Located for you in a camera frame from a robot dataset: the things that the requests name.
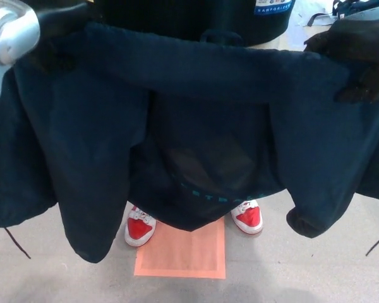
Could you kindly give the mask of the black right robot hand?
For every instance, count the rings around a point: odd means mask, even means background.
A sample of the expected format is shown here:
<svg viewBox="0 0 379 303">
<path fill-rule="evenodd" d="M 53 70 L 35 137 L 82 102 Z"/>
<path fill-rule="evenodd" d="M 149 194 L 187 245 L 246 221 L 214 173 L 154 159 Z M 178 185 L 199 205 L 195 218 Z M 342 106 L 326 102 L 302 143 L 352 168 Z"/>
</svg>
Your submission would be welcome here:
<svg viewBox="0 0 379 303">
<path fill-rule="evenodd" d="M 337 94 L 337 101 L 379 101 L 379 7 L 337 20 L 326 32 L 310 37 L 304 44 L 306 51 L 368 64 L 356 81 Z"/>
</svg>

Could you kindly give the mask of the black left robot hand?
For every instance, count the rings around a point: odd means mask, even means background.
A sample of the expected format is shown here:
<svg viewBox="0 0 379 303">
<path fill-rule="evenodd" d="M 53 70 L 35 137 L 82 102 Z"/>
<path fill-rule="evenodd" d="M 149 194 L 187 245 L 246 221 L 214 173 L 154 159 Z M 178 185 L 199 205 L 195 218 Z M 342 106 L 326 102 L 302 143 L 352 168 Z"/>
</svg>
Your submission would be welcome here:
<svg viewBox="0 0 379 303">
<path fill-rule="evenodd" d="M 91 19 L 89 1 L 26 1 L 37 14 L 40 38 L 27 56 L 39 70 L 49 74 L 57 69 L 70 69 L 74 59 L 56 50 L 52 39 L 82 29 Z"/>
</svg>

